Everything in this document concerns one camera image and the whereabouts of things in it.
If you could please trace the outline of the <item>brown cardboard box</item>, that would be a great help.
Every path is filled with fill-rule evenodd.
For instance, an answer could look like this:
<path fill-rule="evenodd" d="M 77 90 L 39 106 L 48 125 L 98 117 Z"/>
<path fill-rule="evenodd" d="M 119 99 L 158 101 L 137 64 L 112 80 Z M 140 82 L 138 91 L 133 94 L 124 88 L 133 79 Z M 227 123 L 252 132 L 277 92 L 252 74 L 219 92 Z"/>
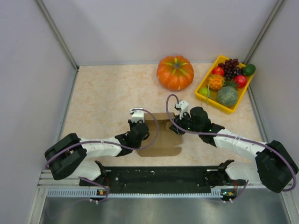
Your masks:
<path fill-rule="evenodd" d="M 149 145 L 152 141 L 154 144 L 147 148 L 138 150 L 140 157 L 170 157 L 177 156 L 181 153 L 181 144 L 183 139 L 181 135 L 177 135 L 170 130 L 171 122 L 167 113 L 154 113 L 157 121 L 149 115 L 145 114 L 145 124 L 149 128 L 149 137 L 142 142 L 142 148 Z"/>

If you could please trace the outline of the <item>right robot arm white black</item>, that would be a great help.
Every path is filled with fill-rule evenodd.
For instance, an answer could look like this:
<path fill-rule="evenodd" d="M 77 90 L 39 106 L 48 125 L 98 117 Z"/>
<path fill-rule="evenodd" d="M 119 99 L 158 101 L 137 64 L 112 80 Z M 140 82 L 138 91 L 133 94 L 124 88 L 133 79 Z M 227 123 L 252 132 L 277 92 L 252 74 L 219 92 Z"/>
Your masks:
<path fill-rule="evenodd" d="M 230 150 L 249 162 L 233 159 L 217 167 L 218 179 L 228 185 L 234 180 L 259 182 L 272 192 L 291 191 L 297 185 L 298 166 L 279 141 L 270 143 L 250 140 L 225 127 L 212 123 L 201 107 L 189 112 L 177 107 L 179 114 L 170 117 L 170 129 L 178 134 L 195 134 L 206 144 Z"/>

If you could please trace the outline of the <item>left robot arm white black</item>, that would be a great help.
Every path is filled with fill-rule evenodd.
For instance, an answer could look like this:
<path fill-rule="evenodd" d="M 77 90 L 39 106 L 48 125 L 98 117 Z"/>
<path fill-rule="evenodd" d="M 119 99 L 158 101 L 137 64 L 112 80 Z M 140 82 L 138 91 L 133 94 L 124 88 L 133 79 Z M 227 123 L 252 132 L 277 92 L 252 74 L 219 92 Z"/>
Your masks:
<path fill-rule="evenodd" d="M 105 182 L 106 171 L 99 161 L 92 161 L 92 158 L 128 155 L 133 149 L 139 149 L 149 135 L 148 126 L 141 120 L 131 123 L 128 132 L 103 140 L 84 139 L 71 133 L 50 147 L 44 155 L 54 180 L 83 177 L 101 185 Z"/>

